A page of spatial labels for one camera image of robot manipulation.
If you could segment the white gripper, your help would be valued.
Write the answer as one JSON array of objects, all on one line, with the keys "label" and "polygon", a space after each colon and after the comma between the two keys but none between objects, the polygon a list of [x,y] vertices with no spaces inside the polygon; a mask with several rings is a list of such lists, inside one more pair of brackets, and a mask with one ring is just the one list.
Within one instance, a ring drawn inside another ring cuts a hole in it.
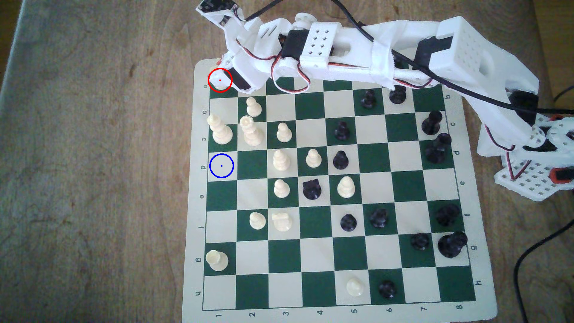
[{"label": "white gripper", "polygon": [[268,57],[251,56],[242,48],[230,49],[221,56],[217,68],[230,70],[224,73],[225,93],[252,93],[262,88],[270,77],[271,63],[275,55]]}]

